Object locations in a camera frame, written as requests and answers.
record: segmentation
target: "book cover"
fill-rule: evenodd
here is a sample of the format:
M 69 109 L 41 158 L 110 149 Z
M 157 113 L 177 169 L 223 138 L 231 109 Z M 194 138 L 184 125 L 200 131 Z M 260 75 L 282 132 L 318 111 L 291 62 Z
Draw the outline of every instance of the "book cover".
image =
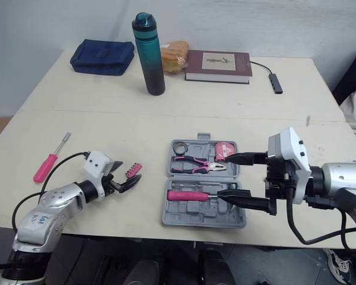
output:
M 252 76 L 248 53 L 189 50 L 187 63 L 186 73 Z

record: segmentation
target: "gray tool case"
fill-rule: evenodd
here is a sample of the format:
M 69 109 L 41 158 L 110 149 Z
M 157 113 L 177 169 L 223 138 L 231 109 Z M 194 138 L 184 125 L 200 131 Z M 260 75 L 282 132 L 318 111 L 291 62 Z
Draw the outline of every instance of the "gray tool case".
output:
M 215 195 L 220 190 L 226 190 L 230 183 L 237 184 L 237 189 L 241 189 L 241 184 L 236 180 L 240 174 L 240 166 L 233 163 L 225 163 L 227 170 L 210 171 L 207 174 L 195 173 L 172 173 L 172 168 L 193 169 L 197 165 L 187 161 L 174 161 L 174 146 L 177 143 L 185 143 L 187 152 L 185 156 L 215 160 L 216 143 L 230 143 L 233 141 L 211 141 L 210 134 L 198 134 L 198 140 L 174 140 L 169 148 L 168 173 L 173 177 L 166 183 L 165 199 L 162 212 L 162 222 L 171 226 L 198 226 L 198 227 L 222 227 L 222 228 L 243 228 L 246 224 L 245 209 L 233 206 L 222 199 L 209 199 L 206 201 L 169 201 L 167 193 L 169 190 L 175 191 L 203 191 L 210 195 Z M 218 185 L 219 187 L 208 187 L 206 185 Z

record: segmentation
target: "water bottle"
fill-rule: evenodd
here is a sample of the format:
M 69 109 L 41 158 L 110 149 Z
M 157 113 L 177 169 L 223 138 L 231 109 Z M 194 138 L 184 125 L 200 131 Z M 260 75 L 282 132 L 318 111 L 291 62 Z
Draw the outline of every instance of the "water bottle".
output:
M 161 95 L 165 91 L 165 80 L 157 23 L 151 14 L 142 12 L 132 21 L 132 28 L 148 92 Z

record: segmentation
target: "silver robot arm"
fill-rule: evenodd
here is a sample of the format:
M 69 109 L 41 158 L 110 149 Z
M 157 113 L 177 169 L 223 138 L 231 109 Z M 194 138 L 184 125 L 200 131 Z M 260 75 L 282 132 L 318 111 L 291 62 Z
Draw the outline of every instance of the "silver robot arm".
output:
M 112 181 L 110 172 L 121 164 L 92 151 L 84 165 L 85 181 L 45 192 L 18 227 L 8 264 L 0 274 L 0 285 L 44 284 L 47 263 L 67 222 L 87 203 L 101 201 L 114 191 L 125 192 L 141 178 L 136 175 L 123 184 Z
M 227 157 L 226 161 L 239 165 L 267 165 L 265 189 L 267 199 L 248 197 L 246 201 L 241 197 L 235 205 L 276 215 L 276 199 L 285 199 L 289 226 L 303 244 L 309 245 L 342 235 L 342 242 L 346 247 L 343 241 L 345 233 L 342 230 L 331 233 L 328 237 L 304 240 L 294 225 L 293 204 L 306 201 L 314 208 L 324 210 L 337 208 L 342 213 L 344 223 L 345 213 L 356 222 L 356 162 L 325 163 L 322 167 L 310 166 L 304 143 L 292 128 L 270 137 L 267 152 L 237 153 Z

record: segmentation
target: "pink screwdriver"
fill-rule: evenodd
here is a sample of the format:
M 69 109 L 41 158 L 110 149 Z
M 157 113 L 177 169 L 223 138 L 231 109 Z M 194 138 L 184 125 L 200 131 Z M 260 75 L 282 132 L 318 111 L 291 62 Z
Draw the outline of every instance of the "pink screwdriver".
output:
M 65 135 L 65 137 L 63 138 L 63 140 L 61 141 L 61 143 L 59 144 L 59 146 L 57 147 L 57 149 L 54 151 L 54 153 L 50 153 L 49 154 L 47 159 L 42 163 L 42 165 L 38 169 L 37 173 L 33 176 L 33 181 L 35 181 L 37 183 L 41 183 L 41 182 L 43 182 L 45 180 L 45 178 L 49 174 L 50 170 L 52 170 L 54 162 L 58 158 L 58 156 L 57 156 L 58 151 L 65 144 L 65 142 L 67 142 L 67 140 L 69 139 L 70 135 L 71 135 L 71 133 L 68 132 Z
M 168 191 L 167 199 L 169 201 L 206 201 L 208 199 L 217 199 L 218 195 L 210 195 L 206 192 L 189 191 Z

